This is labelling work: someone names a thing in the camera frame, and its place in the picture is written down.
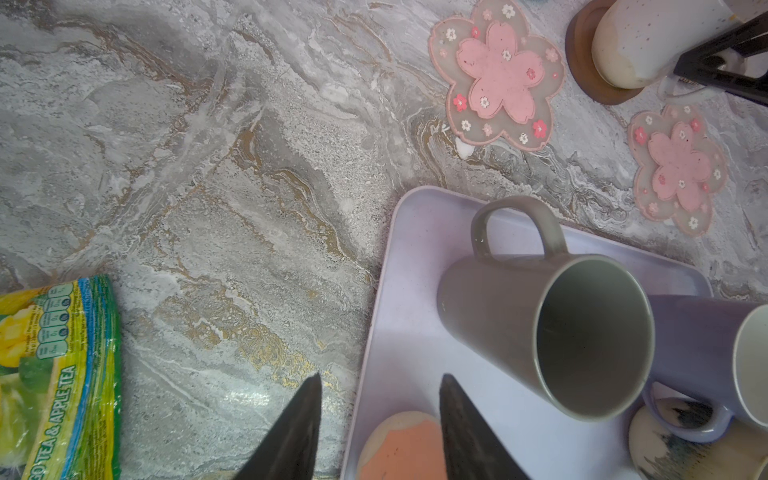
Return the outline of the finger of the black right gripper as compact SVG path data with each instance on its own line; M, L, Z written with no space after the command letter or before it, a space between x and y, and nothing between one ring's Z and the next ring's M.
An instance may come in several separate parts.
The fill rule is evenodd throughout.
M746 74L747 60L767 52L767 13L684 52L673 69L676 77L701 88L674 95L673 103L693 104L720 92L767 105L767 72Z

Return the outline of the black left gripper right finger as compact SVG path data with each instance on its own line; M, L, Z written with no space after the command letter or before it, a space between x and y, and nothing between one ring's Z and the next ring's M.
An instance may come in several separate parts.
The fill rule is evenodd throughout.
M452 374L441 379L439 408L448 479L529 479Z

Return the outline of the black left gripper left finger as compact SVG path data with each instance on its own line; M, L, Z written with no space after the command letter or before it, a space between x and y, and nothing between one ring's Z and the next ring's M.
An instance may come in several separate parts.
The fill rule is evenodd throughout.
M234 479L312 479L322 415L322 381L308 377Z

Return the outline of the peach orange mug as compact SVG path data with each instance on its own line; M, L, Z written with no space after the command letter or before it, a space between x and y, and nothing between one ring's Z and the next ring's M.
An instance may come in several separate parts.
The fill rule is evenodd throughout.
M439 420L420 411L400 412L381 422L358 460L357 479L447 479Z

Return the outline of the white mug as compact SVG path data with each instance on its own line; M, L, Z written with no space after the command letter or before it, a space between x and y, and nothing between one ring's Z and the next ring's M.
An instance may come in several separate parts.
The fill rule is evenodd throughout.
M592 59L612 86L644 88L684 52L743 22L734 1L617 1L598 24Z

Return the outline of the pink flower silicone coaster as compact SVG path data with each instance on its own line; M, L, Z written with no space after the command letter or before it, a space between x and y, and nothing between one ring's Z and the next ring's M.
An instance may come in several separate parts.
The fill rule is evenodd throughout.
M707 122L693 105L641 111L628 126L628 146L638 165L635 204L644 217L670 220L684 234L707 233L713 198L728 180L729 156L707 135Z

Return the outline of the brown wooden round coaster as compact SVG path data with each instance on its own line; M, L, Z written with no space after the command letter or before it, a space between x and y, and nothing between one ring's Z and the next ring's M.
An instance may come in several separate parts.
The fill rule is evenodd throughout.
M643 90L611 85L601 77L594 64L594 36L600 21L614 3L614 0L589 1L571 19L565 36L567 62L574 80L592 100L609 106L624 103Z

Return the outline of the lavender mug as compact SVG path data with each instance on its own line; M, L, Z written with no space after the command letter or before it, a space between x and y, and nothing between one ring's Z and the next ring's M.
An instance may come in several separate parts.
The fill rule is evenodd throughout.
M734 419L767 427L767 306L687 295L651 295L655 354L642 391L650 413L673 435L709 443ZM707 423L667 422L653 395L663 385L712 409Z

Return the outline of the lavender silicone tray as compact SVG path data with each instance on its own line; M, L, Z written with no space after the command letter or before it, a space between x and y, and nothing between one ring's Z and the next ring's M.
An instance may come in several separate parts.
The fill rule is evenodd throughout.
M633 479L627 431L633 411L583 422L461 344L442 325L437 289L470 256L478 199L438 187L409 191L394 210L341 475L353 479L363 447L388 417L437 415L452 374L507 451L534 479Z

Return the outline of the grey mug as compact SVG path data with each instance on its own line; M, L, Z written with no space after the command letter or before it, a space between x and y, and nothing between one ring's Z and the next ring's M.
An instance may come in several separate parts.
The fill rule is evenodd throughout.
M502 209L535 225L539 255L496 255L488 223ZM573 254L553 212L531 197L483 206L471 255L441 276L437 309L457 340L564 414L611 419L641 394L655 352L647 294L620 262Z

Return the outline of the green snack packet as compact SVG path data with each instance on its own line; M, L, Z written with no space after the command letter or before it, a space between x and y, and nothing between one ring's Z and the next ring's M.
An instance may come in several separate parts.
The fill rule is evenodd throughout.
M2 295L2 478L119 478L120 349L105 275Z

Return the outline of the beige yellow mug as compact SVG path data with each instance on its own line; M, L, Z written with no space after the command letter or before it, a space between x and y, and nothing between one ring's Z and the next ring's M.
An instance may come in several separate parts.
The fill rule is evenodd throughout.
M767 477L767 432L738 420L719 440L694 443L673 435L642 407L630 423L628 447L642 479Z

